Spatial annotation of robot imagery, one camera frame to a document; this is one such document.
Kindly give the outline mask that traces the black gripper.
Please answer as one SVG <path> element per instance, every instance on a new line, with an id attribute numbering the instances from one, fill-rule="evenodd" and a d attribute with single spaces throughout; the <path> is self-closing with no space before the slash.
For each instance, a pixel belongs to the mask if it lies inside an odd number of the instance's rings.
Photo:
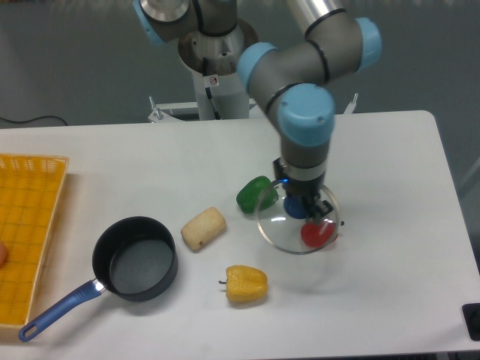
<path id="1" fill-rule="evenodd" d="M 324 173 L 316 177 L 304 173 L 286 175 L 286 195 L 288 198 L 303 198 L 302 206 L 306 214 L 305 222 L 307 224 L 318 224 L 334 210 L 332 204 L 319 195 L 324 179 Z"/>

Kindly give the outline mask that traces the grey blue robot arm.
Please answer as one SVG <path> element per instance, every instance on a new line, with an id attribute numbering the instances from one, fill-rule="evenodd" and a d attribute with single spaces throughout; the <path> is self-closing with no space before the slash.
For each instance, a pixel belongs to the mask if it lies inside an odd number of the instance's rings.
<path id="1" fill-rule="evenodd" d="M 256 102 L 280 136 L 276 179 L 286 212 L 320 221 L 334 210 L 323 183 L 335 104 L 326 84 L 376 63 L 377 26 L 352 18 L 341 1 L 290 1 L 304 39 L 280 50 L 259 41 L 235 1 L 135 1 L 134 10 L 156 45 L 177 41 L 193 78 L 199 117 L 242 119 Z"/>

